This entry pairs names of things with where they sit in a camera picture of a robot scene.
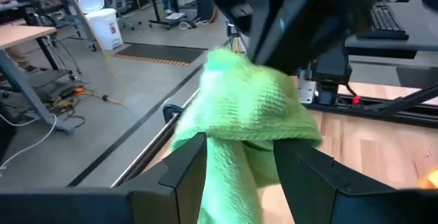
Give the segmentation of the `black orange-striped floor mat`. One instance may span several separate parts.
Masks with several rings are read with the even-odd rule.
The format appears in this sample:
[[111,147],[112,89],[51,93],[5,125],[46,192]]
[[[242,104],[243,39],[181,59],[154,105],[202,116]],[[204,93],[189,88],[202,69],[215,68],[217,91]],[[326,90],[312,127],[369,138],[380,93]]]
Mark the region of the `black orange-striped floor mat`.
[[175,66],[188,66],[199,58],[205,49],[166,45],[133,44],[114,54],[115,58]]

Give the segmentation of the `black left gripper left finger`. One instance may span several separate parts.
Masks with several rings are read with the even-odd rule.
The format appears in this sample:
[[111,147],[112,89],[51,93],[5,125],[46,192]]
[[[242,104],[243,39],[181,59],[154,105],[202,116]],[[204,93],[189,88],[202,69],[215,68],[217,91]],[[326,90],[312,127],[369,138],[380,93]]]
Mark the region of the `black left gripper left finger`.
[[120,186],[3,189],[0,224],[196,224],[206,162],[198,133]]

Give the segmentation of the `tripod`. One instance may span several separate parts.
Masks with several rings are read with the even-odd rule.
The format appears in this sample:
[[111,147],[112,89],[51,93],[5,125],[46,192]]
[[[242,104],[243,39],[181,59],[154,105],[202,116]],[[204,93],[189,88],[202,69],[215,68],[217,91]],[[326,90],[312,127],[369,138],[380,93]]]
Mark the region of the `tripod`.
[[246,43],[239,29],[229,21],[227,21],[227,37],[232,51],[239,54],[247,54]]

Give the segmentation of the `black metal rig frame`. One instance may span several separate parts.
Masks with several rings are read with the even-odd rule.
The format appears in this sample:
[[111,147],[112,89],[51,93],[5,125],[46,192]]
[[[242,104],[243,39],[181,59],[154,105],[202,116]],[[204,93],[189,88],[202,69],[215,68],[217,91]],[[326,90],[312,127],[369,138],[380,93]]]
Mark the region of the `black metal rig frame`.
[[[324,90],[317,91],[317,84],[312,87],[300,87],[305,97],[303,105],[323,113],[357,116],[363,119],[374,119],[392,123],[401,123],[419,127],[438,128],[438,83],[422,89],[405,88],[409,94],[394,99],[373,97],[369,94],[359,95],[361,105],[353,105],[354,94],[342,94],[334,90],[333,84],[322,84]],[[189,98],[182,108],[188,107],[192,98]],[[118,186],[142,172],[142,168],[150,164],[159,150],[164,147],[175,130],[178,119],[173,118],[165,123],[164,128],[140,152],[134,161],[112,184]]]

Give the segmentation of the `green microfiber towel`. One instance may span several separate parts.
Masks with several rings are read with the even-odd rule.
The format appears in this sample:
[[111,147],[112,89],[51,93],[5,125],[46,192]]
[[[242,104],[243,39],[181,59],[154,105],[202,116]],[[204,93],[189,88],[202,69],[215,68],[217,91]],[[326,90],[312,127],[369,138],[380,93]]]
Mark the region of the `green microfiber towel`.
[[207,137],[207,167],[197,224],[263,224],[258,191],[279,182],[274,141],[322,143],[289,75],[223,48],[208,53],[170,148],[200,132]]

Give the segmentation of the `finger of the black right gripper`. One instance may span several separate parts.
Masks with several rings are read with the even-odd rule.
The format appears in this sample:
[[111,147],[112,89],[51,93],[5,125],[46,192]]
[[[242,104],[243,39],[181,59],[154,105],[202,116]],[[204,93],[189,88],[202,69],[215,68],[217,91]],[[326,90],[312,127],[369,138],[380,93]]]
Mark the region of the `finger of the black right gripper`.
[[284,0],[283,72],[293,73],[347,37],[366,32],[377,1]]
[[302,65],[305,49],[311,42],[313,0],[281,0],[270,8],[272,19],[264,26],[252,55],[255,64],[269,66],[283,73],[293,73]]

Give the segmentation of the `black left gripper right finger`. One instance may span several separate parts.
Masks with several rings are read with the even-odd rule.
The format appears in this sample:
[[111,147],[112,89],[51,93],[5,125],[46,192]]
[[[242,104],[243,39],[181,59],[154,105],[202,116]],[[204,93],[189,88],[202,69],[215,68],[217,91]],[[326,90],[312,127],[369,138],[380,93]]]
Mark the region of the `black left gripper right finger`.
[[438,224],[438,190],[397,190],[308,140],[275,141],[274,158],[295,224]]

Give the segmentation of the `wooden desk grey legs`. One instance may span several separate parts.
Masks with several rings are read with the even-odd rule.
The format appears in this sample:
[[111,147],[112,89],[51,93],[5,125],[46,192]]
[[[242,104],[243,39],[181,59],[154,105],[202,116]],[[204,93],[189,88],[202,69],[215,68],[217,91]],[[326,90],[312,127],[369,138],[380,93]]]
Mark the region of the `wooden desk grey legs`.
[[32,89],[26,77],[19,71],[3,52],[4,49],[18,45],[22,42],[39,39],[56,32],[54,27],[39,27],[30,25],[1,25],[0,26],[0,68],[3,75],[27,100],[38,118],[45,123],[54,125],[54,128],[72,134],[75,128],[64,121],[56,121],[56,116],[47,110],[38,95]]

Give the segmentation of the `orange microfiber towel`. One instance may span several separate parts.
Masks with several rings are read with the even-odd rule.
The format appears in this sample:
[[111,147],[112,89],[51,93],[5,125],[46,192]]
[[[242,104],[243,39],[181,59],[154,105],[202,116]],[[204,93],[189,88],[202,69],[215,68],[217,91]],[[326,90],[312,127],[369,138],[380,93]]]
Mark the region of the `orange microfiber towel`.
[[438,189],[438,169],[434,169],[426,176],[419,178],[417,185],[423,189]]

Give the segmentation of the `white trash bin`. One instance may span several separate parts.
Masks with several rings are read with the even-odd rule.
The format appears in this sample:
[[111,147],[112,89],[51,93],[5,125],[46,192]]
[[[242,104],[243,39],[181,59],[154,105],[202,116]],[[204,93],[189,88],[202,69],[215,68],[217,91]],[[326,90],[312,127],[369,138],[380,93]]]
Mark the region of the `white trash bin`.
[[114,8],[104,8],[105,0],[78,0],[78,3],[104,50],[123,44]]

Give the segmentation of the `black computer tower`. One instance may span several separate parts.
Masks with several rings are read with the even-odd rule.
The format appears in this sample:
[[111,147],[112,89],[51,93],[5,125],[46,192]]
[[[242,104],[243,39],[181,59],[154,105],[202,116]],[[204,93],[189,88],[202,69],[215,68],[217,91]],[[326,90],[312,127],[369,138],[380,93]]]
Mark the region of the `black computer tower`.
[[197,17],[202,21],[214,22],[216,20],[216,7],[213,0],[196,0]]

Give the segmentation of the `dark blue clamp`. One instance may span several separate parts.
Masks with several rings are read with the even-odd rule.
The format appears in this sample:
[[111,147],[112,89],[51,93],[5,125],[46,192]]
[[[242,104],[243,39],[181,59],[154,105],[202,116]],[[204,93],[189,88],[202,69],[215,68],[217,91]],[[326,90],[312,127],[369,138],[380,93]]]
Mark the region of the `dark blue clamp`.
[[183,111],[184,108],[180,106],[166,104],[162,109],[165,123],[169,123],[173,118],[178,119]]

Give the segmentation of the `grey side desk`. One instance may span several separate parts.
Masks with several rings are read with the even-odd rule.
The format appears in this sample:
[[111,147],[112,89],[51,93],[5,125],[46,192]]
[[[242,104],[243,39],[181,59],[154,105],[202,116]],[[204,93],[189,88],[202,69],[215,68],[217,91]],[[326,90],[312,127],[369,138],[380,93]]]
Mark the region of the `grey side desk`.
[[409,39],[375,40],[353,36],[345,41],[349,55],[413,59],[418,51],[438,52],[438,36],[430,31],[423,7],[413,3],[390,3],[389,6]]

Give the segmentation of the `black keyboard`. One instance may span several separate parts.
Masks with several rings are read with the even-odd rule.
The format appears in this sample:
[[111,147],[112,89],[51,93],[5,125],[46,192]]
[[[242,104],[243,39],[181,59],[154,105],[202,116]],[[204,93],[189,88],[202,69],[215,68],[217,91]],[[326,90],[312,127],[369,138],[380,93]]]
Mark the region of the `black keyboard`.
[[409,35],[396,21],[394,11],[384,2],[376,3],[370,11],[372,26],[364,36],[369,39],[408,40]]

